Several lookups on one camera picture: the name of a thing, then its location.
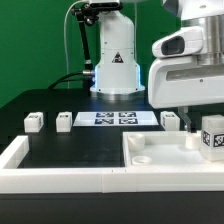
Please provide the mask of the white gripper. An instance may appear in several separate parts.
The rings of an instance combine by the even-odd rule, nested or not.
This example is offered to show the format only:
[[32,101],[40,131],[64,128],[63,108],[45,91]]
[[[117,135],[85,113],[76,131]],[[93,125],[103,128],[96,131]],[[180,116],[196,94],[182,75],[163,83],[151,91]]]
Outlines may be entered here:
[[181,28],[152,45],[156,60],[148,75],[148,100],[154,108],[179,107],[191,131],[188,107],[224,102],[224,65],[199,65],[204,47],[199,26]]

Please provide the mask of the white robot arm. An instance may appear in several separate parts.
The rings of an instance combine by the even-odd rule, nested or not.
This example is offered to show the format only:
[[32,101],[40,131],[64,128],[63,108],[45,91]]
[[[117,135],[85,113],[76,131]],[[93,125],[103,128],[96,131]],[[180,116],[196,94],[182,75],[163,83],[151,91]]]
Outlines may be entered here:
[[[101,59],[95,96],[115,99],[144,88],[134,59],[134,26],[118,11],[120,0],[90,0],[101,12]],[[148,75],[154,108],[176,107],[187,127],[187,108],[224,102],[224,0],[162,0],[181,19],[181,28],[152,45],[156,60]]]

